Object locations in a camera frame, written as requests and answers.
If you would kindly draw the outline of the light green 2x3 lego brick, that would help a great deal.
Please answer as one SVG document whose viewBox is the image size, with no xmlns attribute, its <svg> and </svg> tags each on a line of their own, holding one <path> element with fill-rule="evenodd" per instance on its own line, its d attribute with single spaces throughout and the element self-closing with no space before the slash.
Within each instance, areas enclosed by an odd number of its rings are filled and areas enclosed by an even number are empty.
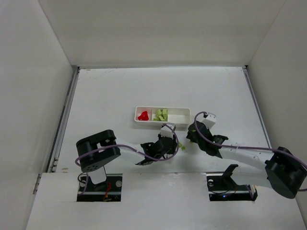
<svg viewBox="0 0 307 230">
<path fill-rule="evenodd" d="M 156 116 L 159 117 L 159 116 L 162 116 L 163 115 L 163 110 L 159 109 L 156 111 Z"/>
</svg>

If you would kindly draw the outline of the light green 2x2 lego brick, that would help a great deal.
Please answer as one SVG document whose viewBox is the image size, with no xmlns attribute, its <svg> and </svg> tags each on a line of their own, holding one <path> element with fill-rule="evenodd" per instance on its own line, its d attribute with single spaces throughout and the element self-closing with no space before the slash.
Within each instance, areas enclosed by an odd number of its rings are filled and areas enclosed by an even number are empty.
<svg viewBox="0 0 307 230">
<path fill-rule="evenodd" d="M 162 116 L 167 116 L 168 115 L 168 110 L 167 109 L 163 109 L 162 110 Z"/>
</svg>

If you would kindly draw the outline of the red transparent curved lego piece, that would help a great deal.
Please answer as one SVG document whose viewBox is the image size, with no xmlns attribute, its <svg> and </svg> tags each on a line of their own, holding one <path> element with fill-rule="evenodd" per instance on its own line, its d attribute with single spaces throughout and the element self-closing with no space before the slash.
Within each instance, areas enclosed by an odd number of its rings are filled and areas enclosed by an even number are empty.
<svg viewBox="0 0 307 230">
<path fill-rule="evenodd" d="M 149 121 L 149 115 L 147 111 L 142 112 L 139 116 L 138 116 L 138 120 L 140 121 Z"/>
</svg>

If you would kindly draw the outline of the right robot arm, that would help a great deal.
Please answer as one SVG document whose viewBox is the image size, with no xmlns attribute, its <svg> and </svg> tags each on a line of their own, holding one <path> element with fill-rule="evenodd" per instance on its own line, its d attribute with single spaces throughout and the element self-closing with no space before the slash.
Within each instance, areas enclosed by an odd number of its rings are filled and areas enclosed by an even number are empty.
<svg viewBox="0 0 307 230">
<path fill-rule="evenodd" d="M 276 150 L 244 149 L 223 144 L 228 137 L 212 135 L 202 122 L 188 127 L 186 136 L 191 142 L 210 156 L 234 160 L 248 165 L 248 168 L 232 164 L 224 171 L 224 183 L 235 185 L 258 185 L 273 189 L 279 195 L 293 199 L 301 190 L 307 177 L 307 169 L 291 152 L 279 147 Z"/>
</svg>

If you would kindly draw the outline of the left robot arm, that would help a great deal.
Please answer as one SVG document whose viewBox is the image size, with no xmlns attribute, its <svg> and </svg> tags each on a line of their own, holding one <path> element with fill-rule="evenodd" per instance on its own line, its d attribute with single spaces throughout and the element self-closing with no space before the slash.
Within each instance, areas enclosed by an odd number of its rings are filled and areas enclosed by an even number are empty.
<svg viewBox="0 0 307 230">
<path fill-rule="evenodd" d="M 120 141 L 113 130 L 108 129 L 79 140 L 76 148 L 78 158 L 75 164 L 81 168 L 88 181 L 97 185 L 107 180 L 105 166 L 119 158 L 122 150 L 140 155 L 143 159 L 136 165 L 147 166 L 172 159 L 180 148 L 180 142 L 174 129 L 169 126 L 161 129 L 157 141 L 140 145 Z"/>
</svg>

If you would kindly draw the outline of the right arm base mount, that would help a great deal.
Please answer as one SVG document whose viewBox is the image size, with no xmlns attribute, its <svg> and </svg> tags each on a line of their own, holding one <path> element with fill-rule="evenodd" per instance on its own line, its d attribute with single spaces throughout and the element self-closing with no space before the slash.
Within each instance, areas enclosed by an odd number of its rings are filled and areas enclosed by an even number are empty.
<svg viewBox="0 0 307 230">
<path fill-rule="evenodd" d="M 250 184 L 238 185 L 231 178 L 237 164 L 231 164 L 224 172 L 206 174 L 209 200 L 213 201 L 256 201 L 258 192 Z"/>
</svg>

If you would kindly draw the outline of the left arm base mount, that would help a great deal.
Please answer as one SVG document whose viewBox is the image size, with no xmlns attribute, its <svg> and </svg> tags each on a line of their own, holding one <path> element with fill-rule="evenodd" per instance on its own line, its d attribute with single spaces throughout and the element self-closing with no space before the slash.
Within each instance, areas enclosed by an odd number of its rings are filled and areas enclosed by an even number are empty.
<svg viewBox="0 0 307 230">
<path fill-rule="evenodd" d="M 78 176 L 77 202 L 120 202 L 122 174 L 107 174 L 106 180 L 93 184 L 85 174 Z"/>
</svg>

